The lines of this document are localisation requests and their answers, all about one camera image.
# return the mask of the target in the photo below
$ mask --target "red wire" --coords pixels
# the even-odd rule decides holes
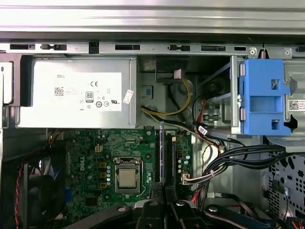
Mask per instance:
[[[298,229],[295,222],[292,221],[292,225],[294,226],[295,229]]]
[[[19,183],[22,175],[22,171],[24,168],[24,159],[22,160],[21,167],[19,169],[18,178],[16,180],[16,205],[15,205],[15,221],[16,221],[16,229],[19,229],[19,211],[18,211],[18,205],[19,205]]]

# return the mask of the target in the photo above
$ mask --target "barcode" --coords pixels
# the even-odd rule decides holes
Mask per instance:
[[[63,96],[64,90],[63,87],[55,87],[55,96]]]
[[[298,110],[299,109],[299,102],[296,100],[289,101],[289,109],[290,110]]]

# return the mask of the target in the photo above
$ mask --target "blue drive bracket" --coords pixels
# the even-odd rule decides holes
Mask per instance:
[[[284,99],[290,93],[284,85],[284,61],[249,59],[244,61],[245,76],[239,77],[246,135],[291,135],[284,126]]]

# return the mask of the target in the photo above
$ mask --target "white label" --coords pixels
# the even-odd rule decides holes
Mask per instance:
[[[125,98],[123,99],[123,103],[129,104],[130,100],[132,99],[133,91],[132,90],[127,90]]]
[[[305,111],[305,99],[288,100],[289,111]]]
[[[204,129],[202,126],[199,126],[198,130],[199,130],[199,132],[200,132],[202,135],[206,135],[207,132],[208,132],[208,131],[207,131],[206,129]]]
[[[45,96],[35,99],[35,105],[85,111],[122,110],[121,73],[47,73],[41,78],[45,81],[40,85],[45,86],[36,87],[34,93]]]

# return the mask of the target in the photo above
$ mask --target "motherboard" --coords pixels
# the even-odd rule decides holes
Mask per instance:
[[[101,209],[127,206],[150,198],[150,184],[158,179],[156,130],[71,130],[65,132],[66,209],[73,223]],[[168,131],[176,138],[177,182],[191,173],[191,135]],[[181,185],[180,192],[188,187]]]

